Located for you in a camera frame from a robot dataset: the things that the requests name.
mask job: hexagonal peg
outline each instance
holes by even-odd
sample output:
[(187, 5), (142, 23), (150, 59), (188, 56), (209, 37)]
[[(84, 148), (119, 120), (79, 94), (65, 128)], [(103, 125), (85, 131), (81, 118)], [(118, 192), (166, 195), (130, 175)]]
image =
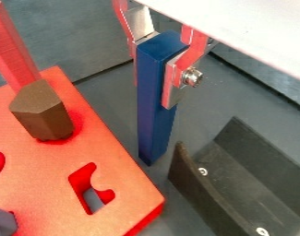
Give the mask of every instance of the hexagonal peg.
[(71, 136), (71, 118), (44, 79), (20, 89), (8, 109), (28, 134), (39, 140), (57, 140)]

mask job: screw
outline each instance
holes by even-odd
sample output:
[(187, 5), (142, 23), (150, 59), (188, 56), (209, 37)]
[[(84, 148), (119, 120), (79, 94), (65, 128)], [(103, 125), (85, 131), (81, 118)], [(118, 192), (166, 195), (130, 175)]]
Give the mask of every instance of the screw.
[(207, 46), (210, 46), (213, 44), (213, 38), (207, 39)]
[(194, 88), (199, 85), (200, 81), (202, 73), (194, 67), (188, 67), (182, 73), (182, 83)]
[(206, 171), (205, 168), (199, 167), (199, 168), (198, 168), (198, 171), (199, 171), (199, 173), (200, 173), (202, 176), (206, 176), (206, 175), (207, 175), (207, 171)]
[(261, 236), (269, 236), (269, 232), (263, 228), (255, 228), (255, 232)]

